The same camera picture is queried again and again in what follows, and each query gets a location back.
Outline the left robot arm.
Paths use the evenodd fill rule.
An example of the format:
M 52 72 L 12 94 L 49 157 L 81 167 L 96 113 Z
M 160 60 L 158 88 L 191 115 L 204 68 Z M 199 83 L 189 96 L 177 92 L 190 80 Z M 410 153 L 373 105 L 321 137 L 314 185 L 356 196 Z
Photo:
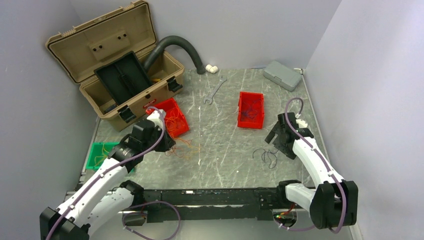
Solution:
M 88 240 L 109 219 L 144 203 L 144 189 L 124 181 L 144 156 L 166 152 L 174 144 L 168 135 L 164 112 L 155 110 L 133 126 L 109 152 L 95 174 L 70 198 L 56 208 L 47 207 L 39 217 L 42 240 Z

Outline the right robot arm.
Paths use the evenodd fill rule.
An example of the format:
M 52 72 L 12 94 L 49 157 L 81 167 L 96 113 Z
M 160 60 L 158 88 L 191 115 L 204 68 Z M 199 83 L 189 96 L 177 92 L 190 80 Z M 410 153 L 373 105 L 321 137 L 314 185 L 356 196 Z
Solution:
M 298 125 L 293 112 L 277 116 L 277 122 L 265 142 L 272 143 L 292 160 L 299 158 L 314 184 L 314 188 L 308 188 L 299 180 L 279 182 L 275 200 L 280 207 L 300 206 L 308 211 L 317 229 L 335 231 L 338 227 L 356 224 L 358 186 L 337 173 L 324 157 L 312 132 Z

